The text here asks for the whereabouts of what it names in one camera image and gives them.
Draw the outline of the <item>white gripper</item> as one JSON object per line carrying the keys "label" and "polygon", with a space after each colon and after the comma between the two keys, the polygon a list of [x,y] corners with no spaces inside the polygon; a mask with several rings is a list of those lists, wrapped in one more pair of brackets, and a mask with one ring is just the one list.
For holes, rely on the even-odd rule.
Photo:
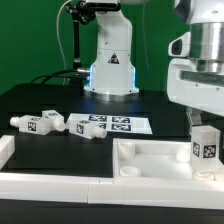
{"label": "white gripper", "polygon": [[202,124],[206,111],[224,117],[224,66],[222,72],[202,73],[193,60],[175,58],[168,67],[167,94],[170,101],[188,106],[189,133]]}

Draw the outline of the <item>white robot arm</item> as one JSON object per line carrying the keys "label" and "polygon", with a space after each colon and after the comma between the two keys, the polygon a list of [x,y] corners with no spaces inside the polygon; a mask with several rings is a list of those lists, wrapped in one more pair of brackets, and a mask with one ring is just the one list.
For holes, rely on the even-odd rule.
{"label": "white robot arm", "polygon": [[[98,23],[96,61],[85,90],[105,100],[136,94],[130,61],[132,25],[120,9],[131,0],[84,0]],[[168,47],[167,94],[187,107],[191,124],[206,111],[224,117],[224,0],[174,0],[190,30]]]}

